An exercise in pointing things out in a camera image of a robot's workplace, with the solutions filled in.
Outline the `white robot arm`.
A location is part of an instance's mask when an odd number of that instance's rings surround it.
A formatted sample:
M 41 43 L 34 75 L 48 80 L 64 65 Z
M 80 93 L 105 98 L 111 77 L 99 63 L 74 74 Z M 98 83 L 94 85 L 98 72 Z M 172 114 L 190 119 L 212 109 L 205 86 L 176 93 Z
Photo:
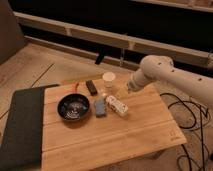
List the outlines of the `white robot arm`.
M 175 68 L 167 56 L 148 55 L 127 82 L 129 92 L 140 91 L 156 80 L 166 81 L 213 109 L 213 78 Z

